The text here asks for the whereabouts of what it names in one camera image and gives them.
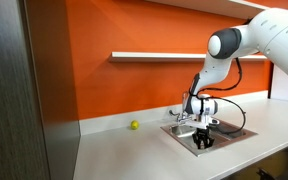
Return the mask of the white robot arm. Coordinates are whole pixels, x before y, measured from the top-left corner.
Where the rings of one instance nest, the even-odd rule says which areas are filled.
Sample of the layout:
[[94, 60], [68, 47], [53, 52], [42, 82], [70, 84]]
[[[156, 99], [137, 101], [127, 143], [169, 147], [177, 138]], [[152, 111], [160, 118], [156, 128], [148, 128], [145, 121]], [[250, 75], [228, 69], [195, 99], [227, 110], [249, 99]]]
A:
[[184, 111], [197, 116], [184, 124], [196, 129], [193, 141], [198, 148], [213, 145], [209, 125], [217, 112], [214, 98], [203, 92], [226, 78], [232, 61], [258, 52], [288, 75], [288, 10], [264, 10], [248, 23], [216, 31], [209, 38], [204, 66], [195, 75], [183, 102]]

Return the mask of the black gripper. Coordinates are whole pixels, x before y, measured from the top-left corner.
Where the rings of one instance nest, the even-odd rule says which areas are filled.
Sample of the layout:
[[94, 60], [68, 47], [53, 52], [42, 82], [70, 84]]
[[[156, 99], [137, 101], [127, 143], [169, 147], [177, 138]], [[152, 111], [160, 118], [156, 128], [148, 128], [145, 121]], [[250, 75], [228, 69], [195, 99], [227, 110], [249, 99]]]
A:
[[198, 149], [201, 149], [201, 143], [204, 144], [204, 149], [210, 148], [215, 141], [215, 139], [210, 136], [208, 129], [197, 128], [192, 134], [192, 137]]

